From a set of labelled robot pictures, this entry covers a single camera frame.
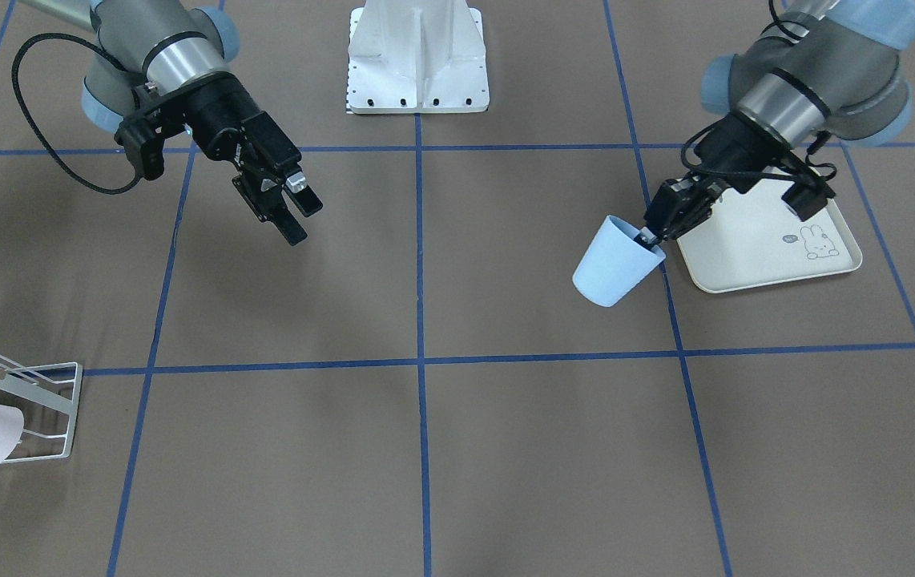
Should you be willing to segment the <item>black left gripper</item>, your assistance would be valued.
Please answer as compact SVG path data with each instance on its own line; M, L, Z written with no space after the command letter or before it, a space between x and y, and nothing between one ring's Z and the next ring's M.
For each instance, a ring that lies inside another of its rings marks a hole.
M730 112L700 129L682 146L689 176L661 183L644 213L637 244L678 240L711 218L715 180L754 185L766 168L792 152L788 143L742 112Z

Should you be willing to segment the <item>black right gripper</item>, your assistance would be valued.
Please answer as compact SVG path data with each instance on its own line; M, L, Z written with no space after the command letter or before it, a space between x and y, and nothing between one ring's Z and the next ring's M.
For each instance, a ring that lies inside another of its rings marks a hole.
M232 183L257 219L271 223L290 246L307 240L286 201L304 218L324 204L301 171L300 150L241 81L229 73L209 77L186 95L183 112L205 156L236 167Z

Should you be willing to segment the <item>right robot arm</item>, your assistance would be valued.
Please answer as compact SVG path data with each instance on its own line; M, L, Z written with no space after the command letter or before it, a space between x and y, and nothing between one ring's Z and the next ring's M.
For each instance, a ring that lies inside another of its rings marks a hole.
M165 143L188 134L208 159L233 165L232 184L260 222L272 223L291 245L306 240L290 208L308 218L323 204L308 185L300 149L232 73L240 37L226 12L214 6L188 10L179 1L36 1L34 7L95 36L35 35L18 48L10 69L26 123L63 172L95 192L119 195L163 176ZM94 54L81 107L134 168L127 185L106 188L77 175L33 120L19 73L30 49L51 40Z

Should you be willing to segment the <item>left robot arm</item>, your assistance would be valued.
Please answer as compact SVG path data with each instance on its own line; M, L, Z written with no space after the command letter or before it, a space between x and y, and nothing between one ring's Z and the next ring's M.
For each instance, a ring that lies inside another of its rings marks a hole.
M714 59L700 84L717 120L680 149L685 174L660 185L632 234L644 248L678 240L711 218L729 190L763 180L804 222L835 196L836 169L812 155L829 139L875 147L912 116L901 56L915 41L915 1L798 1L743 52Z

